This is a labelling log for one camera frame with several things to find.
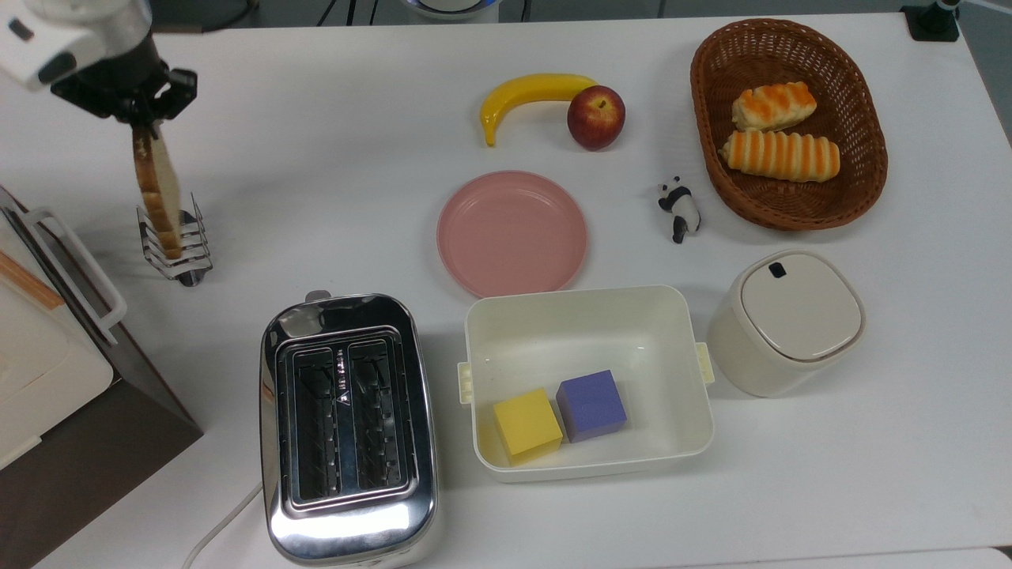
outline bread roll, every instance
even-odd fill
[[[153,129],[157,139],[151,129],[134,127],[134,168],[144,207],[165,256],[178,259],[183,252],[179,229],[179,180],[169,161],[161,130],[157,126]]]
[[[747,89],[731,103],[731,119],[739,131],[780,131],[815,111],[816,99],[804,82]]]
[[[824,182],[840,173],[840,149],[825,137],[794,133],[732,133],[721,149],[728,166],[793,182]]]

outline canister lid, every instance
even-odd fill
[[[782,355],[824,359],[850,345],[861,330],[861,308],[832,265],[804,252],[774,258],[742,282],[752,326]]]

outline stainless steel toaster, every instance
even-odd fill
[[[303,565],[401,567],[438,540],[432,408],[414,321],[383,295],[291,307],[267,326],[267,531]]]

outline toast rack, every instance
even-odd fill
[[[214,264],[210,262],[210,250],[207,248],[207,235],[203,227],[203,216],[196,205],[196,198],[190,193],[193,204],[193,214],[185,210],[179,211],[179,230],[182,234],[182,255],[178,259],[170,259],[165,255],[165,249],[158,241],[148,214],[140,206],[137,208],[137,223],[141,230],[141,249],[148,264],[155,267],[162,276],[169,280],[178,280],[183,287],[196,287],[203,280],[204,274]]]

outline pink plate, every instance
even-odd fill
[[[479,297],[558,291],[587,254],[587,224],[557,183],[520,171],[493,172],[449,198],[436,230],[439,256]]]

